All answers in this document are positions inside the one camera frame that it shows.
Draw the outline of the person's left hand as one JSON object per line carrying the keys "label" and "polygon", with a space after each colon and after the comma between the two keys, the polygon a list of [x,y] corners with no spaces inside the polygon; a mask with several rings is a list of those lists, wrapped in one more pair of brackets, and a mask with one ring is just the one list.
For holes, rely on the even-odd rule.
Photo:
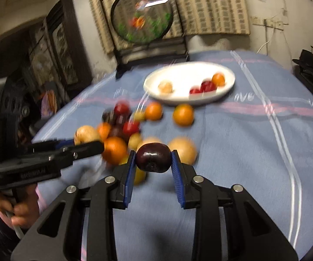
{"label": "person's left hand", "polygon": [[31,184],[25,188],[24,199],[14,206],[0,192],[0,217],[8,226],[20,226],[29,229],[39,218],[37,185]]}

